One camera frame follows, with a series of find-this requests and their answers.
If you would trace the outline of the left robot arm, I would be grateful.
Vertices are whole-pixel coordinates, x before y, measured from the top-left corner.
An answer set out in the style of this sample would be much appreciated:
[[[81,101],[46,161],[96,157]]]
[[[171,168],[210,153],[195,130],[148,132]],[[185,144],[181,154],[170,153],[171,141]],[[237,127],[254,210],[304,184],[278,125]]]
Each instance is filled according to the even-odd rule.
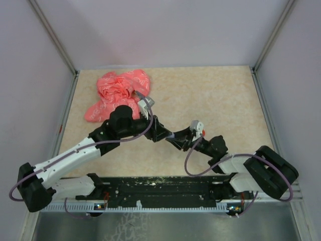
[[[145,136],[158,142],[173,133],[155,115],[147,113],[133,119],[129,106],[118,106],[110,118],[68,151],[35,166],[19,168],[18,191],[29,212],[37,212],[54,199],[98,200],[104,196],[104,184],[94,173],[80,178],[64,176],[79,166],[97,159],[120,146],[120,143]]]

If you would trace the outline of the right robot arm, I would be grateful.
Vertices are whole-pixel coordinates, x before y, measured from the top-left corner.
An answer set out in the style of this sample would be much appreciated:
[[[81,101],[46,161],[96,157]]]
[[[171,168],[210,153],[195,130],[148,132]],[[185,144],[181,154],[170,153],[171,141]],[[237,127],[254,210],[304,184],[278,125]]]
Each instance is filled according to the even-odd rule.
[[[298,171],[269,146],[261,146],[253,154],[229,154],[223,136],[210,140],[204,138],[204,130],[186,128],[171,134],[166,141],[177,149],[186,151],[189,158],[193,151],[210,157],[209,168],[200,176],[213,171],[232,174],[224,186],[227,197],[234,199],[243,191],[263,192],[267,196],[290,202],[294,198],[292,184],[299,177]]]

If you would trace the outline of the crumpled pink cloth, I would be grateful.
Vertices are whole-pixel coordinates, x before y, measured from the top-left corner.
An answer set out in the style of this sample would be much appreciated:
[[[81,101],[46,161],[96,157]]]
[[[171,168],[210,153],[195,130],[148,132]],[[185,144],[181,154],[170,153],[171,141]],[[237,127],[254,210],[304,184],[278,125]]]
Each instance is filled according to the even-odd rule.
[[[120,105],[132,109],[133,119],[140,117],[139,97],[136,91],[144,96],[150,92],[150,78],[145,71],[135,69],[116,74],[108,72],[96,82],[99,101],[87,109],[84,118],[88,122],[100,123],[109,119],[110,114]]]

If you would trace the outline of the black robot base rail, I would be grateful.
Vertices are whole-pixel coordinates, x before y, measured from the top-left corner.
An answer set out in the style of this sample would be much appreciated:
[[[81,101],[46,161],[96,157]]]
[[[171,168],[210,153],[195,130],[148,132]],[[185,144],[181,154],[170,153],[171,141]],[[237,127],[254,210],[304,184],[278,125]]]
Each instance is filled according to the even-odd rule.
[[[76,200],[106,200],[109,208],[198,208],[216,207],[223,200],[250,200],[253,193],[236,192],[232,175],[201,177],[94,177],[95,188]]]

